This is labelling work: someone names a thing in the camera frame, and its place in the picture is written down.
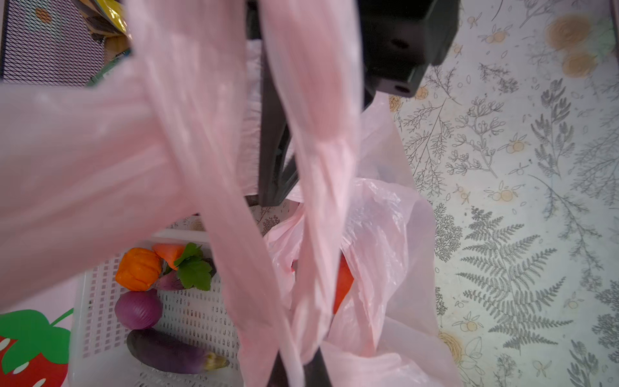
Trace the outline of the pink plastic grocery bag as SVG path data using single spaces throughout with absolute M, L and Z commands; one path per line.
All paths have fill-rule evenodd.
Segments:
M 300 174 L 300 240 L 269 248 L 239 182 L 242 1 L 129 1 L 133 56 L 95 88 L 1 87 L 1 306 L 187 215 L 206 227 L 248 386 L 321 353 L 335 386 L 458 386 L 438 339 L 435 219 L 411 177 L 360 178 L 353 1 L 262 1 Z M 340 255 L 354 277 L 333 314 Z

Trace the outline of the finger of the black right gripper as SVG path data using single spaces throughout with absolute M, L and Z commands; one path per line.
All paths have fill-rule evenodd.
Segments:
M 295 159 L 287 160 L 291 133 L 266 53 L 262 54 L 262 111 L 258 203 L 279 206 L 299 181 Z

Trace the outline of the long dark purple eggplant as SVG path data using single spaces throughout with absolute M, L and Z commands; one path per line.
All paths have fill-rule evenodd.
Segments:
M 131 331 L 127 348 L 137 361 L 161 372 L 196 375 L 230 364 L 223 356 L 152 328 Z

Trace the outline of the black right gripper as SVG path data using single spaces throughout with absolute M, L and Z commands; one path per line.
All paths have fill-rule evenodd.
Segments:
M 447 57 L 460 5 L 458 0 L 357 0 L 365 97 L 416 95 L 427 69 Z

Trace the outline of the orange toy pumpkin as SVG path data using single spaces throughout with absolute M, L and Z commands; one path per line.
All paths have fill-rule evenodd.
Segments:
M 115 280 L 127 290 L 145 292 L 159 279 L 162 270 L 162 259 L 156 253 L 132 248 L 124 254 Z

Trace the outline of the red toy pepper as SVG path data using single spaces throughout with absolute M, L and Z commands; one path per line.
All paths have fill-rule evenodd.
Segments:
M 333 314 L 336 314 L 338 309 L 340 308 L 343 300 L 346 298 L 349 293 L 352 284 L 354 282 L 354 277 L 351 274 L 351 270 L 349 269 L 347 260 L 343 254 L 340 255 L 339 262 L 339 274 L 337 280 L 337 287 L 335 292 L 335 301 L 333 306 Z

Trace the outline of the colourful snack packet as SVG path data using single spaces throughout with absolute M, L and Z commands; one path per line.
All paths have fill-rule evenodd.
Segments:
M 76 0 L 74 5 L 95 40 L 127 35 L 122 1 Z

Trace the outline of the purple toy eggplant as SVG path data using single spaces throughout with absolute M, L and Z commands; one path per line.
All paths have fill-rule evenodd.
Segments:
M 127 329 L 143 330 L 154 327 L 163 315 L 163 304 L 157 290 L 129 291 L 114 306 L 118 321 Z

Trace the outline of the white plastic vegetable basket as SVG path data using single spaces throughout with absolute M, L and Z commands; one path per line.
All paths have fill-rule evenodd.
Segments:
M 155 330 L 222 356 L 224 369 L 198 375 L 161 372 L 135 359 L 128 350 L 129 329 L 114 307 L 126 289 L 115 275 L 124 253 L 113 254 L 85 272 L 78 282 L 69 347 L 72 386 L 241 386 L 240 342 L 227 315 L 222 282 L 214 277 L 208 292 L 191 289 L 161 291 L 161 319 Z

